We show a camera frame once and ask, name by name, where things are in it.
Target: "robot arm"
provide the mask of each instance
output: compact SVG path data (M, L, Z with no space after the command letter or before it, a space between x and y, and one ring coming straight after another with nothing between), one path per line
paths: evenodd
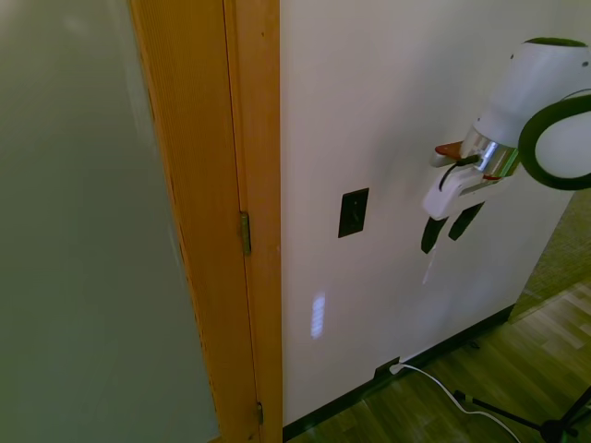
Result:
M442 225L460 214L456 240L484 202L511 183L518 164L558 189L591 187L591 53L581 42L534 39L512 55L505 76L464 140L458 161L435 180L423 200L429 214L422 249L435 245Z

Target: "hardwood floor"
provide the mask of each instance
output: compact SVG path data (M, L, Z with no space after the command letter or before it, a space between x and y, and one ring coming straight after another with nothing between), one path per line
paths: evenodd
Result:
M466 345L423 369L451 391L459 389L535 423L560 418L591 385L591 281L577 283L476 343L479 349ZM543 441L536 431L502 420L522 443ZM591 418L576 428L579 437L569 441L591 442ZM291 442L514 440L488 418L461 413L433 381L412 373Z

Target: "tripod stand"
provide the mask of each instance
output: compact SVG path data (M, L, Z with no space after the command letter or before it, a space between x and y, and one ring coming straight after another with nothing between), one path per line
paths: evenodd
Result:
M568 434L569 436L577 437L578 432L576 429L573 429L573 426L579 423L581 420L586 418L587 416L591 415L591 409L579 414L584 407L591 402L591 388L587 389L585 393L577 400L574 405L569 409L565 415L562 416L560 420L547 420L542 425L537 425L529 420L525 420L522 417L518 417L517 415L513 415L512 413L507 413L502 409L497 408L491 404L485 403L480 401L479 399L475 399L469 395L464 394L463 392L457 390L454 392L453 397L455 397L458 401L468 401L476 406L480 406L481 408L488 409L498 415L502 415L503 417L507 417L510 420L513 420L517 423L525 425L527 427L531 427L535 429L537 432L540 433L544 441L547 443L561 443L564 434Z

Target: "baseboard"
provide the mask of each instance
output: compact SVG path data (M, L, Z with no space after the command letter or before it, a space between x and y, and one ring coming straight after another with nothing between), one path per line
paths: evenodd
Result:
M513 310L513 307L514 305L511 305L502 311L499 311L497 314L485 318L484 320L476 323L474 326L464 329L462 332L455 334L453 337L436 344L432 348L429 348L423 353L416 355L405 363L415 367L425 366L430 361L445 355L446 353L450 353L460 346L463 346L467 341L473 340L488 329L499 326L507 321L511 311ZM325 404L316 411L309 413L308 415L305 415L302 418L295 420L293 423L285 426L283 428L283 442L289 441L292 438L299 436L311 427L314 427L315 425L318 425L319 423L322 423L323 421L333 417L337 413L341 413L345 409L350 408L372 393L392 383L395 378L404 377L405 375L409 374L409 369L403 369L395 376L390 373L390 366L398 363L399 360L400 357L396 357L390 362L381 365L376 369L374 378L372 378L370 381L347 392L338 399Z

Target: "white cable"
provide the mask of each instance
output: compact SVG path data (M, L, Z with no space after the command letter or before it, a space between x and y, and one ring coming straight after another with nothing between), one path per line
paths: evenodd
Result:
M502 426L505 431L507 431L509 434L511 434L511 437L513 437L515 439L515 441L517 443L521 443L521 441L519 441L519 438L517 438L517 436L513 433L513 431L511 429L509 429L509 427L507 427L507 425L505 423L503 423L501 420L499 420L497 417L494 417L492 415L490 415L489 413L482 413L480 411L467 411L466 409L464 409L462 407L462 405L459 403L458 400L455 399L455 397L453 397L452 393L449 392L447 390L447 388L445 388L443 386L443 384L437 380L434 376L430 376L429 374L427 374L426 372L421 371L420 369L414 367L414 366L410 366L410 365L405 365L405 364L400 364L400 366L402 367L406 367L408 369L412 369L416 372L420 372L421 374L423 374L424 376L429 377L431 380L433 380L435 383L437 383L438 385L440 385L440 387L445 391L445 393L447 394L447 396L452 399L453 403L458 407L458 409L460 411L462 411L463 413L468 413L468 414L473 414L473 415L484 415L485 417L488 417L490 420L494 421L495 423L497 423L498 425Z

